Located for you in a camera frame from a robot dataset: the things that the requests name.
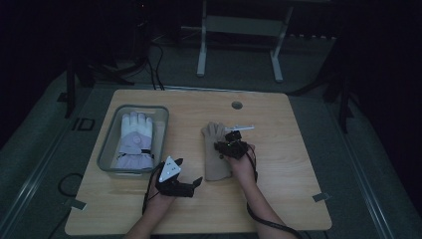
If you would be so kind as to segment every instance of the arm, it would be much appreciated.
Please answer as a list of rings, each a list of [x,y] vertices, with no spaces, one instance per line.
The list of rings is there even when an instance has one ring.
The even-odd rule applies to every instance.
[[[254,158],[255,156],[253,150],[255,147],[253,145],[250,145],[250,147],[251,148],[249,148],[247,153],[251,156],[251,158]],[[267,199],[255,182],[255,172],[248,156],[245,154],[240,159],[228,157],[227,160],[230,162],[233,174],[238,179],[248,204],[255,215],[264,220],[286,226],[283,220],[277,215],[277,213],[268,203]],[[296,236],[289,232],[267,226],[257,221],[255,221],[255,226],[257,227],[258,235],[261,239],[297,239]]]
[[[158,190],[155,188],[155,178],[156,174],[152,178],[149,192],[150,197],[146,204],[145,212],[124,236],[125,239],[149,239],[154,228],[165,216],[168,208],[176,199],[173,196],[165,196],[160,193],[156,194]]]

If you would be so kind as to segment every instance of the glove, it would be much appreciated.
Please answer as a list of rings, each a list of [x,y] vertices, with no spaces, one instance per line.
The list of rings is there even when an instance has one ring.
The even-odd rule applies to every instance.
[[[224,128],[222,123],[209,122],[201,129],[205,137],[205,180],[216,181],[232,175],[229,162],[220,158],[220,153],[214,148],[214,142],[225,140]]]
[[[120,156],[116,168],[150,169],[152,119],[143,113],[131,112],[121,119]]]

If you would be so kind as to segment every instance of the plastic container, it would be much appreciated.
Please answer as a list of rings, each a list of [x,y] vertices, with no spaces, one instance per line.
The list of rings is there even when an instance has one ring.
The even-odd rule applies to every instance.
[[[161,161],[168,125],[168,109],[165,107],[124,105],[119,107],[112,117],[105,142],[97,159],[97,165],[101,170],[108,172],[110,176],[149,179],[150,173],[148,172],[152,169],[115,168],[119,157],[121,118],[124,114],[131,112],[144,113],[147,117],[152,118],[151,154],[153,155],[153,166],[155,167]]]

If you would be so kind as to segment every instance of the wooden table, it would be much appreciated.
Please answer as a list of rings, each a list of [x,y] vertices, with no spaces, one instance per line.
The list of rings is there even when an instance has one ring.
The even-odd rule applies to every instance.
[[[240,110],[232,108],[240,102]],[[77,199],[85,210],[72,209],[70,235],[124,234],[141,216],[147,180],[113,178],[97,158],[115,110],[122,105],[165,106],[170,117],[163,159],[183,157],[181,182],[204,175],[204,137],[209,121],[226,126],[250,125],[242,140],[256,146],[258,184],[276,212],[297,230],[326,230],[331,220],[320,193],[289,99],[283,94],[118,90],[114,93]],[[246,200],[233,178],[203,181],[193,198],[177,198],[156,234],[255,231]]]

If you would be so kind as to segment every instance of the tape on table corner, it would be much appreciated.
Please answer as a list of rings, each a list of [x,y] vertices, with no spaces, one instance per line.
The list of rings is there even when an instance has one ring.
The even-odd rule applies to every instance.
[[[79,201],[74,198],[69,198],[66,200],[65,203],[63,203],[65,206],[73,207],[75,209],[84,210],[87,207],[87,203]]]
[[[322,201],[322,200],[327,201],[330,198],[331,198],[331,196],[326,192],[322,192],[322,193],[319,193],[319,194],[313,196],[313,199],[314,199],[315,202],[319,202],[319,201]]]

